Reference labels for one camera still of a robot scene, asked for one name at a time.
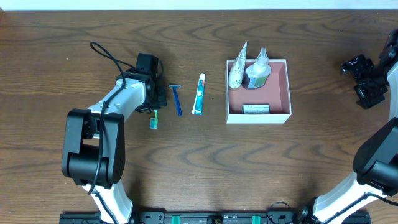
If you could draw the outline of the green white toothbrush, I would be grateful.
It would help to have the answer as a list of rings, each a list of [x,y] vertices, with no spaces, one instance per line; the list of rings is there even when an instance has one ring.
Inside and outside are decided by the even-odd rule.
[[[158,123],[159,123],[158,110],[153,110],[153,112],[154,112],[154,117],[151,117],[151,119],[150,119],[150,128],[157,129]]]

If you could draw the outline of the teal white toothpaste tube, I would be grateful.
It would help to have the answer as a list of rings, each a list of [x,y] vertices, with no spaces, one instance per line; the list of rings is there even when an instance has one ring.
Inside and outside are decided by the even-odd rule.
[[[198,80],[197,92],[195,95],[195,102],[193,104],[193,109],[192,109],[192,114],[194,114],[194,115],[202,115],[203,114],[205,78],[206,78],[206,75],[204,73],[201,73],[200,78]]]

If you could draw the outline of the white floral lotion tube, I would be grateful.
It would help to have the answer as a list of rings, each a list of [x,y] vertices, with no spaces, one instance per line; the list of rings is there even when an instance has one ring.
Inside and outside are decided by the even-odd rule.
[[[236,57],[236,60],[231,67],[228,75],[228,86],[231,89],[238,89],[241,86],[245,63],[246,63],[246,49],[247,49],[247,42],[243,45],[240,53]]]

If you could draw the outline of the green white soap bar box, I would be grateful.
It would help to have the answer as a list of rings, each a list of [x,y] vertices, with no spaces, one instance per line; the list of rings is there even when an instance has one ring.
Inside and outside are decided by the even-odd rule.
[[[243,114],[270,114],[270,106],[265,105],[243,105]]]

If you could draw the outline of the clear pump soap bottle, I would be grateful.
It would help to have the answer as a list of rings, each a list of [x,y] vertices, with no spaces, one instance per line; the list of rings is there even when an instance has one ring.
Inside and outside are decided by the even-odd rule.
[[[271,71],[266,48],[262,47],[256,61],[245,70],[243,87],[246,89],[257,89],[264,86]]]

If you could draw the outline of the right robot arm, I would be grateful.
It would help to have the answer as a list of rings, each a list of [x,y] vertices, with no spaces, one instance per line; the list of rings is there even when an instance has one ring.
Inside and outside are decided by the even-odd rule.
[[[334,189],[314,198],[295,215],[294,223],[370,223],[367,204],[396,203],[397,194],[397,31],[392,31],[379,54],[379,63],[359,55],[341,65],[356,81],[358,104],[370,109],[390,93],[387,123],[358,149],[353,171]]]

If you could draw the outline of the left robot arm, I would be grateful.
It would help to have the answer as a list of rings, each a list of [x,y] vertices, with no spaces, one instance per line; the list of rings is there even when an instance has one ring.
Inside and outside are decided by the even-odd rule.
[[[96,213],[64,213],[60,223],[135,223],[133,202],[121,181],[124,171],[124,123],[133,112],[151,113],[166,106],[162,62],[140,53],[98,103],[67,115],[62,173],[95,201]]]

